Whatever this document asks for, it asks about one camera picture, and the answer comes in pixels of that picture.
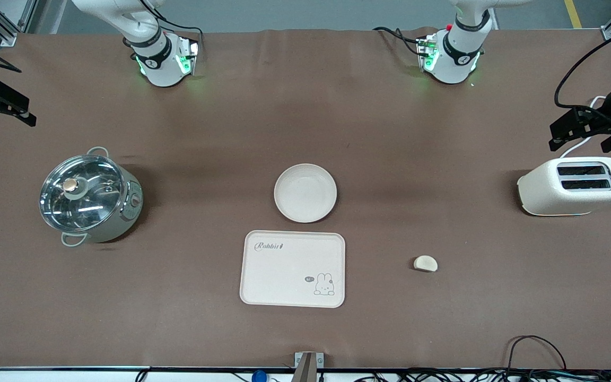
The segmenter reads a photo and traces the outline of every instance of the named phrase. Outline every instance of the pot handle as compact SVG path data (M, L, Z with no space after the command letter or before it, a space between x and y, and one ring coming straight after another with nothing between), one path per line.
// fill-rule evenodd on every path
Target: pot handle
M70 244L69 242L67 242L67 238L68 237L81 237L82 239L79 240L78 242L76 242L75 244ZM70 247L70 248L78 247L78 246L82 245L86 241L87 237L89 237L88 233L83 233L83 234L80 234L80 235L74 235L74 234L71 234L71 233L63 232L63 233L60 234L60 242L62 242L63 245L65 245L65 247Z
M87 152L86 152L86 154L87 154L87 155L90 155L90 154L93 154L93 153L94 153L94 152L96 152L96 151L104 151L104 152L105 152L104 157L105 157L105 158L109 158L109 157L110 157L110 153L109 153L109 152L107 152L107 149L106 149L105 147L102 147L102 146L95 146L95 147L92 147L92 148L90 148L90 149L89 149L89 151L87 151Z

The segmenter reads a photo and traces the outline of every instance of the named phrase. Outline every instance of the yellow floor line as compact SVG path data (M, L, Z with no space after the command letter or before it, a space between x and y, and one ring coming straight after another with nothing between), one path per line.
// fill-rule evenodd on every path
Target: yellow floor line
M565 7L567 8L567 13L570 15L572 28L581 28L581 21L579 20L579 15L577 14L577 8L574 7L573 0L565 0Z

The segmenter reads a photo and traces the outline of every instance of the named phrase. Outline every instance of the glass lid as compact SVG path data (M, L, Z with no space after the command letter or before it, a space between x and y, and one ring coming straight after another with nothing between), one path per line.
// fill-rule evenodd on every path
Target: glass lid
M101 155L79 155L54 169L39 196L41 215L51 227L81 232L106 220L125 193L121 171Z

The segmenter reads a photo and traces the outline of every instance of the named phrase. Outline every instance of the white plate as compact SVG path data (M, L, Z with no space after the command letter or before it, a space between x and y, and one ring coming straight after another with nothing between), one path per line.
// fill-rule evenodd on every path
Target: white plate
M346 241L336 233L252 231L240 298L251 305L337 308L346 298Z
M312 223L327 216L336 204L336 182L320 166L297 164L282 172L275 183L275 204L288 219Z

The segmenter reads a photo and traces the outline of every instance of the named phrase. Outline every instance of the gray floor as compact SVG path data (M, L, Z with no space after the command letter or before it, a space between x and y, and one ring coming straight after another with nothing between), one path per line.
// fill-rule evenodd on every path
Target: gray floor
M584 28L600 27L611 17L611 0L577 0L575 5ZM441 28L453 22L455 14L447 0L169 0L160 10L174 22L193 24L206 32ZM519 7L497 9L496 14L501 29L572 28L563 0L534 0ZM115 30L68 2L58 32Z

